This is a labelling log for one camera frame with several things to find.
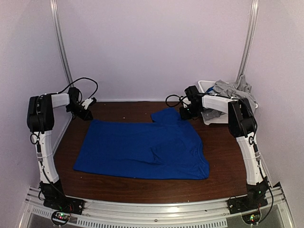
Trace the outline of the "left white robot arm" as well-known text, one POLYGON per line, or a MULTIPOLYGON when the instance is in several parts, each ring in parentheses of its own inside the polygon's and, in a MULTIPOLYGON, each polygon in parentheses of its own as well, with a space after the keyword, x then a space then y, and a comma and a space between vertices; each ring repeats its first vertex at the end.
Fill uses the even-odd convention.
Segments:
POLYGON ((55 126, 54 109, 65 107, 68 113, 84 121, 93 119, 89 107, 96 103, 96 99, 91 96, 80 102, 79 96, 80 90, 72 87, 66 93, 42 94, 29 99, 27 126, 31 133, 30 141, 36 149, 42 190, 58 189, 60 186, 51 146, 52 130, 55 126))

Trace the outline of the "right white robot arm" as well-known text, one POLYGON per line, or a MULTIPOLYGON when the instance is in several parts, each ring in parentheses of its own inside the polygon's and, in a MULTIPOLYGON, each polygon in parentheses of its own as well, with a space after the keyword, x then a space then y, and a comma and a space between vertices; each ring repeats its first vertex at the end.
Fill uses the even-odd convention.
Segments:
POLYGON ((261 155, 256 142, 257 122, 246 98, 228 98, 217 94, 201 93, 194 85, 185 89, 188 100, 180 107, 182 119, 188 120, 199 116, 205 109, 213 109, 228 115, 228 130, 236 139, 245 164, 247 185, 268 187, 261 155))

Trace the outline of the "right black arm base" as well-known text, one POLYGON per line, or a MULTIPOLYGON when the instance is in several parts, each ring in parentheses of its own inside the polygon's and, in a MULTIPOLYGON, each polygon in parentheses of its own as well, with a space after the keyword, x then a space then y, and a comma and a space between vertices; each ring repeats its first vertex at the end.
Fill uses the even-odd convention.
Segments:
POLYGON ((240 197, 232 196, 227 200, 230 214, 256 210, 258 207, 268 205, 268 201, 266 199, 268 187, 265 182, 258 183, 257 185, 247 184, 246 187, 247 195, 240 197))

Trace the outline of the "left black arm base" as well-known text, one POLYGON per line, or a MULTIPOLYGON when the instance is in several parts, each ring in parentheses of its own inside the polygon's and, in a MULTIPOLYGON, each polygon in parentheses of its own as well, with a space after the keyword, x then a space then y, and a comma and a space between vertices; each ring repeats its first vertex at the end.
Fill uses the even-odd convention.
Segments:
POLYGON ((45 207, 59 210, 65 213, 72 213, 81 215, 85 201, 83 199, 77 199, 68 197, 64 194, 61 181, 58 180, 55 183, 40 182, 40 191, 44 197, 43 205, 45 207))

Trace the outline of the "blue t-shirt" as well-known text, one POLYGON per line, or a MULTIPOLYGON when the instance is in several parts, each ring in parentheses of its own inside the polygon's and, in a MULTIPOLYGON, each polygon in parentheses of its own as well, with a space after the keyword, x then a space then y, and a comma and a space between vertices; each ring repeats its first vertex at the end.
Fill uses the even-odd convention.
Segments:
POLYGON ((200 136, 173 108, 153 113, 149 123, 93 120, 73 169, 136 179, 209 177, 200 136))

